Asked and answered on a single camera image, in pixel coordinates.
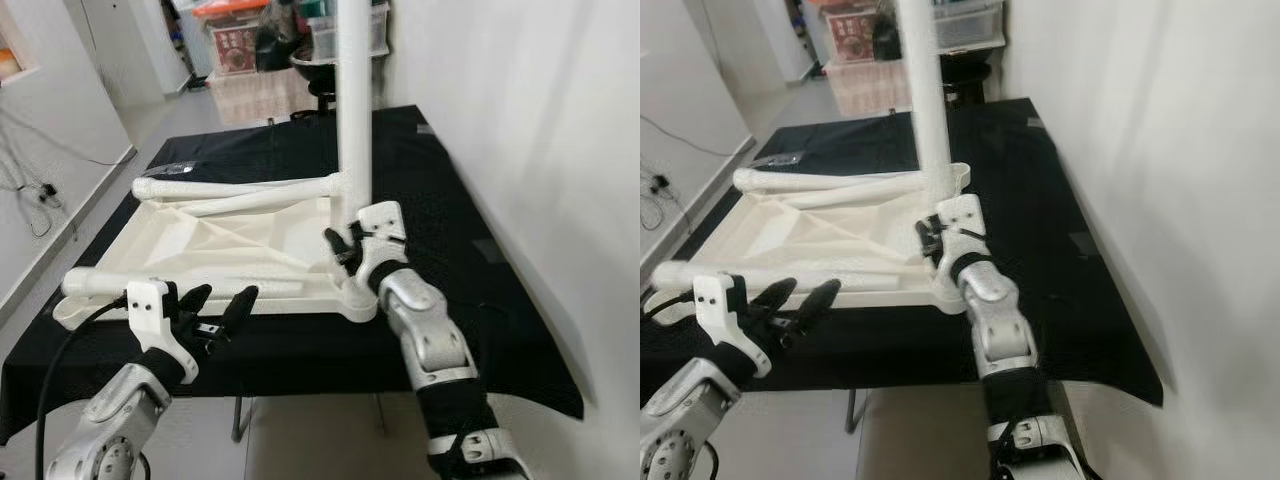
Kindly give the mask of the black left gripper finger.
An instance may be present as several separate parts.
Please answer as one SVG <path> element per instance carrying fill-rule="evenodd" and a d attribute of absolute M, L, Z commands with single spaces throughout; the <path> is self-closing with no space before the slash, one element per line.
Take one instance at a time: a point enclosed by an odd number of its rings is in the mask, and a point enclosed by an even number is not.
<path fill-rule="evenodd" d="M 259 293 L 260 289 L 257 285 L 248 285 L 230 298 L 223 315 L 215 321 L 215 326 L 218 328 L 215 337 L 219 340 L 229 340 L 242 330 L 242 326 L 252 316 Z"/>
<path fill-rule="evenodd" d="M 193 287 L 186 293 L 177 296 L 172 302 L 172 319 L 174 321 L 187 321 L 196 319 L 212 293 L 210 284 Z"/>
<path fill-rule="evenodd" d="M 797 280 L 795 278 L 785 278 L 769 284 L 748 302 L 745 314 L 748 316 L 776 316 L 787 303 L 796 285 Z"/>
<path fill-rule="evenodd" d="M 838 279 L 829 279 L 815 287 L 795 311 L 795 332 L 805 335 L 823 317 L 829 315 L 841 289 Z"/>

